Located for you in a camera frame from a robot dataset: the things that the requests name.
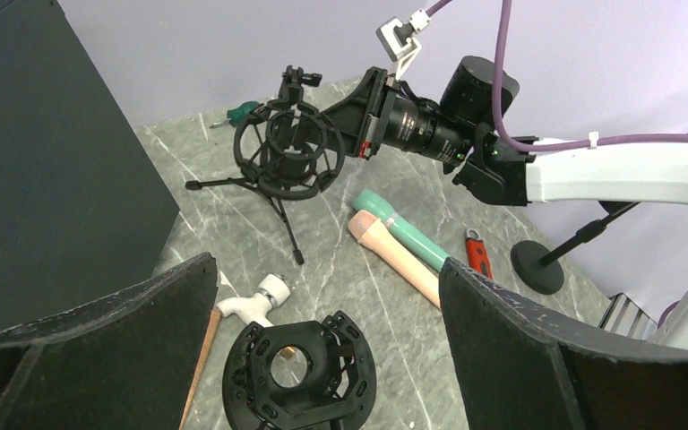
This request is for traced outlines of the black round base shock mount stand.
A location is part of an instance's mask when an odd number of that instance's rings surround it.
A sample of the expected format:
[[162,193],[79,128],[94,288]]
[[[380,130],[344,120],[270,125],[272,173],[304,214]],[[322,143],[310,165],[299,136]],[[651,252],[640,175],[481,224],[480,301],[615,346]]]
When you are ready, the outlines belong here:
[[341,311],[320,322],[252,322],[228,352],[221,387],[233,429],[359,429],[374,408],[376,365]]

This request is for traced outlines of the black tripod shock mount stand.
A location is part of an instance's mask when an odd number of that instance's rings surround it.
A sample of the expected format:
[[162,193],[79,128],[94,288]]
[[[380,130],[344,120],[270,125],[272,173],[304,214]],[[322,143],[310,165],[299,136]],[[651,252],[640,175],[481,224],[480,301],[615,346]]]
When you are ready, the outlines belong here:
[[185,182],[196,191],[236,185],[260,195],[284,224],[298,265],[305,263],[284,201],[311,199],[339,176],[344,141],[322,111],[304,100],[306,87],[319,86],[322,76],[289,65],[281,75],[278,97],[261,103],[234,128],[233,157],[240,177]]

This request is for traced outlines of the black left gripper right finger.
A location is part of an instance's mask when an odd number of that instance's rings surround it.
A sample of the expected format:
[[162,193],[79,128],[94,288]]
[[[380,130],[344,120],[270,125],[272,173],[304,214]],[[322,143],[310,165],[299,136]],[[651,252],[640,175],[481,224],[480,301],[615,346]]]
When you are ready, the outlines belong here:
[[688,429],[688,350],[604,331],[455,259],[439,297],[472,429]]

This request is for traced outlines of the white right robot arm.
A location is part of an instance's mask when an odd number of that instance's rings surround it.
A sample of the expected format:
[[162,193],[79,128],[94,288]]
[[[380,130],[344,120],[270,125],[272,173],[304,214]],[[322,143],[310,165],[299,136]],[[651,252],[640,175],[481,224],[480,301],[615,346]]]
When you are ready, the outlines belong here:
[[369,159],[384,145],[416,153],[439,161],[454,184],[486,204],[601,202],[606,216],[556,249],[531,240],[512,248],[519,278],[552,295],[564,283],[560,257],[634,205],[688,205],[688,134],[676,142],[648,135],[640,145],[593,137],[583,149],[534,136],[507,141],[502,116],[519,89],[516,80],[479,56],[460,60],[439,101],[417,96],[406,82],[373,67],[325,115],[342,134],[348,156]]

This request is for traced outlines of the pink microphone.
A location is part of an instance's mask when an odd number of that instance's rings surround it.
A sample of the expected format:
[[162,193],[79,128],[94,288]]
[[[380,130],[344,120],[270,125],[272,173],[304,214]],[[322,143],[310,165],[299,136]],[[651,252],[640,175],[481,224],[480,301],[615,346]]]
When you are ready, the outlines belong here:
[[378,254],[432,305],[441,310],[438,278],[407,250],[372,213],[358,211],[348,222],[356,241]]

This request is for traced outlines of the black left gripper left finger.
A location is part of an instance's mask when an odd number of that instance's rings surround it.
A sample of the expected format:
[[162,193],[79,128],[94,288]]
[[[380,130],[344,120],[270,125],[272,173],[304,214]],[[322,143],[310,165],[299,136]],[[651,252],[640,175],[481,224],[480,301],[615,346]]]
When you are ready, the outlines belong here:
[[176,429],[218,293],[199,254],[0,331],[0,429]]

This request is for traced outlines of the mint green microphone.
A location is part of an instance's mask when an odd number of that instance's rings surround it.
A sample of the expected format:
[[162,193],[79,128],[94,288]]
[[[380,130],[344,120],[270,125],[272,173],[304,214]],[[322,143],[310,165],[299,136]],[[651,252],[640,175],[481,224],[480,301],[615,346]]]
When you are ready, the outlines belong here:
[[449,254],[425,235],[420,229],[402,217],[396,209],[378,193],[362,190],[352,202],[356,211],[365,210],[380,219],[388,231],[411,253],[435,271],[440,271]]

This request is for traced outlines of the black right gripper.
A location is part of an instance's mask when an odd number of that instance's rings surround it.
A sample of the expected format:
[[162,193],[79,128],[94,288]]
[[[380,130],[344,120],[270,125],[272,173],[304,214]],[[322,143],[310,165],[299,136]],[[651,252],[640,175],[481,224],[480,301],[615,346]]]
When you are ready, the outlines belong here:
[[472,148],[471,127],[451,120],[431,99],[416,96],[404,81],[371,67],[356,88],[322,112],[340,131],[344,153],[362,158],[383,145],[457,167]]

